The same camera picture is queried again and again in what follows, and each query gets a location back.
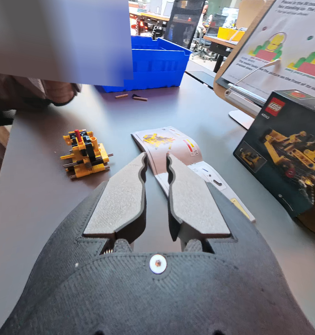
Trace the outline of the black mesh office chair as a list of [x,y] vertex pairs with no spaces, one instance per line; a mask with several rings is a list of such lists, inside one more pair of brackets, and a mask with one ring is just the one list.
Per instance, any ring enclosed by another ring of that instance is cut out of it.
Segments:
[[175,0],[164,40],[190,49],[204,6],[205,0]]

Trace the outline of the person's left forearm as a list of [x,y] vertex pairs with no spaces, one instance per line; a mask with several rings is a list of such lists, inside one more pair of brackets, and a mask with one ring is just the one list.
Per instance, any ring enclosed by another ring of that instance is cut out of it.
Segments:
[[0,109],[65,106],[81,92],[82,84],[0,74]]

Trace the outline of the lego instruction booklet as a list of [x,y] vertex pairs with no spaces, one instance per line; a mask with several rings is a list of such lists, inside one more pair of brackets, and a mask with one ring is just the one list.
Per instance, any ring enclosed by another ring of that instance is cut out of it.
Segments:
[[252,223],[256,219],[222,176],[203,160],[201,149],[191,137],[174,127],[138,131],[131,134],[138,147],[147,153],[148,163],[160,187],[168,196],[167,153],[173,154],[191,170],[214,185]]

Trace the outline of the yellow lego bulldozer model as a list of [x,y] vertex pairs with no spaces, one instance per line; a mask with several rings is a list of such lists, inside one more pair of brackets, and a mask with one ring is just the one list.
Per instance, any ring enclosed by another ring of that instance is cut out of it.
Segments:
[[98,143],[92,131],[76,129],[63,136],[65,143],[70,146],[69,154],[61,156],[63,165],[70,180],[79,179],[91,174],[108,171],[110,157],[102,143]]

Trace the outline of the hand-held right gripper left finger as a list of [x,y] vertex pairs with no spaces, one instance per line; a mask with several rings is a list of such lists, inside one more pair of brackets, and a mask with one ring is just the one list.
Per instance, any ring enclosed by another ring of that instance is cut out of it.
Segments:
[[146,228],[147,153],[143,152],[106,183],[83,231],[84,237],[125,239],[129,244]]

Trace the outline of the wooden document stand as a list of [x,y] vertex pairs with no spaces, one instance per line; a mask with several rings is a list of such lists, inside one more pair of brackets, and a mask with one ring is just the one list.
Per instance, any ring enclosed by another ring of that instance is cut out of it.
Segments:
[[224,99],[226,102],[229,102],[231,105],[237,108],[236,110],[229,112],[229,117],[246,130],[250,128],[252,122],[254,121],[270,95],[267,98],[263,98],[237,84],[237,86],[232,88],[231,93],[228,96],[225,96],[225,91],[230,88],[233,83],[229,83],[223,80],[221,76],[225,72],[227,67],[231,64],[240,47],[245,43],[248,36],[252,33],[256,25],[265,15],[266,11],[271,7],[273,2],[275,1],[266,1],[264,8],[259,12],[251,25],[247,28],[244,36],[238,42],[234,50],[231,52],[230,56],[227,57],[227,60],[218,71],[218,74],[216,75],[214,81],[214,91],[216,92],[216,94]]

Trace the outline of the printed instruction sheet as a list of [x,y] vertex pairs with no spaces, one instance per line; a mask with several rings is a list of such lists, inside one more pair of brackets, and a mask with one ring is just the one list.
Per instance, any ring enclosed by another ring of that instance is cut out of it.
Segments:
[[315,0],[272,3],[221,78],[263,98],[275,90],[299,90],[315,97]]

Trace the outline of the blue plastic bin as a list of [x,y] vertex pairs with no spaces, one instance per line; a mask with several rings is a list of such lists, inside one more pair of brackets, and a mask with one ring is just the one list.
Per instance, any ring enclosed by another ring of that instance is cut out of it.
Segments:
[[94,87],[101,93],[180,86],[191,51],[163,38],[131,36],[133,79],[122,86]]

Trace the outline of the office chair with wheels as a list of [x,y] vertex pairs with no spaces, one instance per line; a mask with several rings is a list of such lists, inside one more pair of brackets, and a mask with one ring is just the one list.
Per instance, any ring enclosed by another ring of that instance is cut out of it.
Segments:
[[196,38],[193,39],[190,50],[192,51],[191,54],[191,60],[194,60],[196,57],[202,58],[205,62],[208,61],[214,61],[215,59],[215,53],[210,50],[211,41]]

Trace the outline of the cluttered background workbench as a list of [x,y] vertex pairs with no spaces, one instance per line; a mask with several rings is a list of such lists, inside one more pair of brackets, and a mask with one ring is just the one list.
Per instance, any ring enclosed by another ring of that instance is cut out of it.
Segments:
[[174,1],[128,1],[132,36],[163,37]]

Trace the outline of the wooden background desk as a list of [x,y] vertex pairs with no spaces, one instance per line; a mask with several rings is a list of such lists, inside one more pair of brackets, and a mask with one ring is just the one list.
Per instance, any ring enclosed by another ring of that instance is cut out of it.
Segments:
[[224,58],[227,58],[229,54],[231,53],[231,50],[233,50],[236,45],[238,44],[238,41],[232,41],[232,40],[224,40],[219,39],[217,37],[212,36],[204,36],[204,39],[206,41],[210,41],[210,50],[218,55],[215,67],[214,67],[214,73],[218,73],[218,70],[220,69],[222,62],[224,61]]

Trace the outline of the yellow storage bins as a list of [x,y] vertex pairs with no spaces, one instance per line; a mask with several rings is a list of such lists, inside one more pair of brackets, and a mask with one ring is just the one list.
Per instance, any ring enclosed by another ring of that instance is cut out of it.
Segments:
[[239,42],[244,36],[247,28],[233,29],[226,27],[219,27],[217,38],[227,40],[230,42]]

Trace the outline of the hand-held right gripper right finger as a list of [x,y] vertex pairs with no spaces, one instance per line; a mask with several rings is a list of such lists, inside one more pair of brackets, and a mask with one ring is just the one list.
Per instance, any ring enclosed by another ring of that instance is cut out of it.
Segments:
[[168,227],[173,241],[229,238],[229,229],[207,183],[177,157],[166,156]]

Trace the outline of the dark lego set box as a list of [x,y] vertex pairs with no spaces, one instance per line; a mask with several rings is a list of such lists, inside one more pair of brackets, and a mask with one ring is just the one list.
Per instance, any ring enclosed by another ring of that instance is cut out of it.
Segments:
[[234,156],[292,218],[315,232],[315,97],[272,92]]

